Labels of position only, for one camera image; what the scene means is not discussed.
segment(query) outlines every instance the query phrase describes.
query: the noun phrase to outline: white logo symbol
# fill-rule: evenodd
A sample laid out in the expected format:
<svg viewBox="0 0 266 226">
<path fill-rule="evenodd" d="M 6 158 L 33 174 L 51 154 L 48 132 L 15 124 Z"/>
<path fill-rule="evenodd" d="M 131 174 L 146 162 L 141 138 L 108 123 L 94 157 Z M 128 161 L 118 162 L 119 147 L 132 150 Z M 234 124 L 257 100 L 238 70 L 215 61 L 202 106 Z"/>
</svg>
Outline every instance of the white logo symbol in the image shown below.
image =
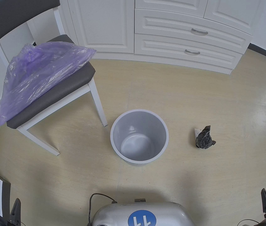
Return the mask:
<svg viewBox="0 0 266 226">
<path fill-rule="evenodd" d="M 133 217 L 133 221 L 134 221 L 134 226 L 141 226 L 141 223 L 137 224 L 136 217 Z M 148 226 L 149 224 L 151 224 L 151 222 L 147 223 L 147 217 L 144 215 L 144 226 Z"/>
</svg>

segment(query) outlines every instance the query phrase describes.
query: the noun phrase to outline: gray bucket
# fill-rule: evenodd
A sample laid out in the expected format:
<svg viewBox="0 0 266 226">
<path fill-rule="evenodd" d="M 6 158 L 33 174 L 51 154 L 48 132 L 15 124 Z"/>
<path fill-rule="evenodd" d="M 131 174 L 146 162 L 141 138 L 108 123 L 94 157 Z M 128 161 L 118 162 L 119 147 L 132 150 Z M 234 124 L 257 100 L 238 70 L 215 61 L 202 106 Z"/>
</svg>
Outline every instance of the gray bucket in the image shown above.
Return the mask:
<svg viewBox="0 0 266 226">
<path fill-rule="evenodd" d="M 134 165 L 149 163 L 165 151 L 169 132 L 154 112 L 136 109 L 120 115 L 111 128 L 111 144 L 117 155 Z"/>
</svg>

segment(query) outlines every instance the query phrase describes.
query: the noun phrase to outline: white chair frame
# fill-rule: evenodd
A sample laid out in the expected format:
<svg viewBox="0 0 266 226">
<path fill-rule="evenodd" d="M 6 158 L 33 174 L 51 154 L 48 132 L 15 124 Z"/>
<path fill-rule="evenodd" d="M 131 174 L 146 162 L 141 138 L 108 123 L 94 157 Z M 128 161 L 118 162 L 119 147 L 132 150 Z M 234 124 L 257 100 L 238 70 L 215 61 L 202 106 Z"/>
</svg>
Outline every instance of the white chair frame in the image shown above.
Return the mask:
<svg viewBox="0 0 266 226">
<path fill-rule="evenodd" d="M 60 35 L 65 34 L 58 7 L 53 8 L 53 12 L 54 12 L 54 15 L 56 18 L 56 23 L 58 25 Z M 0 44 L 0 57 L 3 60 L 4 65 L 7 67 L 9 65 L 9 61 L 8 61 L 6 55 L 4 54 L 4 51 L 2 50 L 1 44 Z M 47 107 L 45 110 L 43 110 L 40 113 L 38 113 L 37 115 L 35 115 L 29 121 L 27 121 L 23 125 L 19 126 L 17 128 L 17 130 L 20 131 L 23 135 L 25 135 L 29 139 L 31 139 L 33 142 L 37 143 L 39 146 L 46 149 L 47 151 L 53 153 L 56 156 L 59 155 L 60 152 L 56 148 L 54 148 L 52 145 L 49 145 L 47 142 L 42 141 L 42 140 L 38 139 L 37 137 L 35 137 L 31 132 L 29 132 L 29 128 L 31 128 L 33 125 L 35 125 L 36 123 L 38 123 L 40 120 L 44 119 L 45 117 L 49 116 L 53 112 L 62 108 L 64 105 L 70 103 L 71 101 L 82 96 L 83 94 L 86 94 L 89 91 L 91 92 L 91 95 L 92 95 L 94 103 L 95 103 L 95 107 L 97 109 L 97 113 L 100 116 L 100 120 L 101 120 L 103 126 L 108 125 L 102 104 L 100 102 L 100 97 L 97 93 L 94 79 L 92 78 L 88 84 L 82 86 L 81 88 L 77 89 L 76 91 L 65 96 L 63 99 L 61 99 L 58 102 L 54 103 L 53 105 Z"/>
</svg>

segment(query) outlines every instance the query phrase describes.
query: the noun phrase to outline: chair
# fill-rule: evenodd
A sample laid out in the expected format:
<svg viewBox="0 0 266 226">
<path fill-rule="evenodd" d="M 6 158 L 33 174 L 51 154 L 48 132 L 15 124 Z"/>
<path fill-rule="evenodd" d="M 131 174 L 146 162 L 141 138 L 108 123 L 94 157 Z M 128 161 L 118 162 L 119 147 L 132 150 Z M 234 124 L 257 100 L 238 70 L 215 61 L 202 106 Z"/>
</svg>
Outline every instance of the chair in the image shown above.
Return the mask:
<svg viewBox="0 0 266 226">
<path fill-rule="evenodd" d="M 38 14 L 53 9 L 60 36 L 50 41 L 74 43 L 64 32 L 58 10 L 59 5 L 60 0 L 0 0 L 0 39 L 14 28 Z M 1 45 L 0 57 L 4 64 L 8 66 L 9 62 Z M 92 94 L 101 122 L 106 126 L 108 123 L 93 79 L 94 73 L 95 69 L 90 62 L 86 63 L 80 70 L 55 85 L 48 92 L 33 101 L 23 111 L 7 121 L 7 126 L 17 129 L 44 149 L 55 155 L 59 155 L 59 151 L 56 148 L 38 139 L 28 130 L 46 116 L 89 91 Z"/>
</svg>

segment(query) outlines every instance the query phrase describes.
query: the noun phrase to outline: floor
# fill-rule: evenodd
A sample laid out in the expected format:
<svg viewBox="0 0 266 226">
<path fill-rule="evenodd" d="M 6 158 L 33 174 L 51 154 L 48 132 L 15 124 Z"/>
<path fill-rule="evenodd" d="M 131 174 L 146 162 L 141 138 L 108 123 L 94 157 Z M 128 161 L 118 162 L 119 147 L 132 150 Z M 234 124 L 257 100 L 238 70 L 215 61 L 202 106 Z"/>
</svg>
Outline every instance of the floor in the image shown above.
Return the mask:
<svg viewBox="0 0 266 226">
<path fill-rule="evenodd" d="M 11 207 L 20 198 L 26 226 L 87 225 L 92 193 L 124 203 L 177 202 L 198 226 L 263 219 L 265 56 L 247 50 L 231 75 L 146 62 L 91 63 L 108 126 L 87 93 L 32 128 L 59 156 L 0 127 L 0 175 L 11 183 Z M 135 108 L 157 113 L 169 130 L 165 152 L 142 167 L 121 160 L 109 138 L 114 120 Z M 217 143 L 196 148 L 194 128 L 207 125 Z M 110 202 L 95 196 L 91 213 Z"/>
</svg>

